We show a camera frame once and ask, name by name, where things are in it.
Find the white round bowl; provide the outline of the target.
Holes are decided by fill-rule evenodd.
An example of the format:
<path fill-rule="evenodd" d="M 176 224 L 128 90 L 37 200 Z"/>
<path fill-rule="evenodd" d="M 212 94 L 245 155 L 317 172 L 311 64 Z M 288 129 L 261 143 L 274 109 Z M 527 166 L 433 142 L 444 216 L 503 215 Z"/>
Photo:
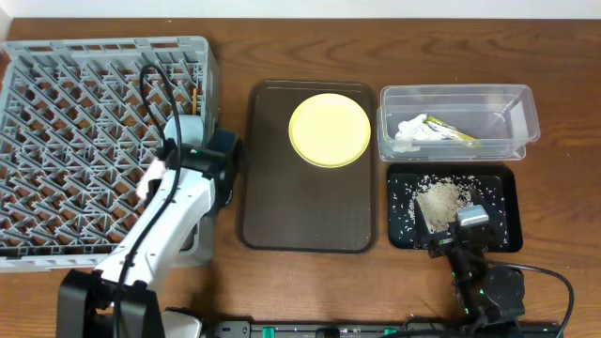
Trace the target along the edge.
<path fill-rule="evenodd" d="M 155 179 L 162 179 L 165 172 L 165 162 L 160 161 L 158 158 L 153 159 L 137 184 L 136 195 L 142 201 L 145 201 L 146 194 L 149 192 L 149 183 Z"/>

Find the light blue bowl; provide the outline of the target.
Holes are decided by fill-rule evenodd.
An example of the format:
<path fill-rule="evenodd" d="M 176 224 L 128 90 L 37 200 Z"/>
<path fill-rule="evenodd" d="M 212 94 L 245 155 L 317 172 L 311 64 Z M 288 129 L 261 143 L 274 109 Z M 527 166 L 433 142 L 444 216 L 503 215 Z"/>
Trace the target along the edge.
<path fill-rule="evenodd" d="M 189 146 L 202 146 L 205 131 L 203 118 L 200 115 L 180 115 L 178 120 L 182 143 Z M 167 121 L 163 133 L 167 139 L 177 138 L 176 119 L 173 116 Z"/>

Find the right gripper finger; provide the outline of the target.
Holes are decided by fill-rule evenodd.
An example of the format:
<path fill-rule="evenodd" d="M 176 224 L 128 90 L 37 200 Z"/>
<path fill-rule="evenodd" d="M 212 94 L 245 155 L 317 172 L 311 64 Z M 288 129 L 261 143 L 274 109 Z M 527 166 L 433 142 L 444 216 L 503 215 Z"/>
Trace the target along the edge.
<path fill-rule="evenodd" d="M 430 233 L 422 209 L 416 198 L 413 199 L 413 204 L 415 221 L 415 244 L 417 247 L 425 249 L 430 240 Z"/>
<path fill-rule="evenodd" d="M 474 205 L 481 206 L 485 210 L 490 221 L 499 221 L 501 219 L 499 211 L 493 207 L 486 196 L 475 187 L 470 187 L 470 197 Z"/>

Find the green snack wrapper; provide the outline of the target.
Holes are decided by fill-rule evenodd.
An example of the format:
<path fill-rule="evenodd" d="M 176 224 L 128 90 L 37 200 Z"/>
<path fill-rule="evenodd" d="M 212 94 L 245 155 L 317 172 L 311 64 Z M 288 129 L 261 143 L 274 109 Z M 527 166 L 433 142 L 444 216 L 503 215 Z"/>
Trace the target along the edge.
<path fill-rule="evenodd" d="M 480 141 L 472 136 L 469 136 L 457 128 L 446 124 L 445 122 L 433 117 L 429 116 L 424 123 L 433 131 L 440 133 L 448 139 L 455 140 L 458 142 L 463 142 L 467 146 L 478 147 L 480 145 Z"/>

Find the rice food scraps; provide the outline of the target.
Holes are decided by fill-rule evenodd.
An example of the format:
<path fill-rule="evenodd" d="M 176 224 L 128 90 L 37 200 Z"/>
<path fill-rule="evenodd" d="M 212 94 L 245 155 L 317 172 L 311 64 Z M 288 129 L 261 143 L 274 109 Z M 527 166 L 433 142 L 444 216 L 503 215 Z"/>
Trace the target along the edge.
<path fill-rule="evenodd" d="M 506 221 L 506 199 L 499 177 L 466 175 L 426 175 L 392 173 L 387 177 L 388 237 L 399 249 L 421 250 L 415 244 L 414 204 L 416 198 L 422 209 L 430 234 L 446 232 L 455 220 L 456 212 L 474 206 L 470 187 L 482 192 L 500 215 L 499 228 L 504 232 L 503 243 L 495 251 L 509 249 L 509 230 Z"/>

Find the wooden chopstick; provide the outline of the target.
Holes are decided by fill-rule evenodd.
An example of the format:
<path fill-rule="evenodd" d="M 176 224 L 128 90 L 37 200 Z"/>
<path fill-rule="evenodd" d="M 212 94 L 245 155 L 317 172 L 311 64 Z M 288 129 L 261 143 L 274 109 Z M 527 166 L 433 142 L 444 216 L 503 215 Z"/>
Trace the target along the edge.
<path fill-rule="evenodd" d="M 197 114 L 197 105 L 198 105 L 198 91 L 196 87 L 193 87 L 193 93 L 192 93 L 192 109 L 191 109 L 191 114 L 192 115 L 196 115 Z"/>

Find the yellow round plate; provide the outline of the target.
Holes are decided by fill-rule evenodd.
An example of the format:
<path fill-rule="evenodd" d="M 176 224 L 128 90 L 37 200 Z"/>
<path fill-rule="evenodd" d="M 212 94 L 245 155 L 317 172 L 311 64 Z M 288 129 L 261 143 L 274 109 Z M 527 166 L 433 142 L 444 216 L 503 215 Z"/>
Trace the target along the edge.
<path fill-rule="evenodd" d="M 341 94 L 317 94 L 295 108 L 288 136 L 305 161 L 338 168 L 351 164 L 368 148 L 371 123 L 355 100 Z"/>

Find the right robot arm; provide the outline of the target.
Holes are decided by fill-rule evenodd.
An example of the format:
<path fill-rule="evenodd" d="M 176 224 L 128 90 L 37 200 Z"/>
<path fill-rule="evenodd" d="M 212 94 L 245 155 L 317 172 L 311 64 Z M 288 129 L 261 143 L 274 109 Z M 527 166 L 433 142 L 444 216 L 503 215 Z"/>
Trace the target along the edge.
<path fill-rule="evenodd" d="M 470 197 L 473 205 L 459 209 L 448 229 L 438 233 L 429 232 L 421 206 L 416 205 L 415 241 L 430 257 L 448 258 L 458 300 L 468 315 L 466 329 L 476 331 L 524 315 L 525 286 L 517 269 L 490 267 L 484 261 L 484 250 L 503 240 L 501 216 L 474 188 Z"/>

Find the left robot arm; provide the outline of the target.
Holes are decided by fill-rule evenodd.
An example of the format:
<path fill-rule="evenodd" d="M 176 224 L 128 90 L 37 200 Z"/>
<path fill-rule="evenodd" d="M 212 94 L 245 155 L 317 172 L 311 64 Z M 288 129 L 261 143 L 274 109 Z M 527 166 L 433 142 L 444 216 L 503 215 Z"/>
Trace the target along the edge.
<path fill-rule="evenodd" d="M 71 270 L 58 294 L 59 337 L 199 337 L 203 323 L 161 310 L 157 292 L 193 228 L 225 207 L 244 145 L 217 129 L 205 147 L 171 145 L 165 171 L 129 234 L 93 271 Z"/>

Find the white tissue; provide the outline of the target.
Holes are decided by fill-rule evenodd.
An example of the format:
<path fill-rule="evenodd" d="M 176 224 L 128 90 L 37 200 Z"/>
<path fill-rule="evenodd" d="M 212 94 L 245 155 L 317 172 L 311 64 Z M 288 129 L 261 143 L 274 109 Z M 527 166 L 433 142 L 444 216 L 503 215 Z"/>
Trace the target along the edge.
<path fill-rule="evenodd" d="M 394 136 L 393 151 L 399 153 L 416 152 L 420 148 L 413 143 L 417 141 L 440 141 L 445 136 L 430 128 L 426 123 L 427 114 L 421 114 L 411 120 L 398 124 L 398 132 Z"/>

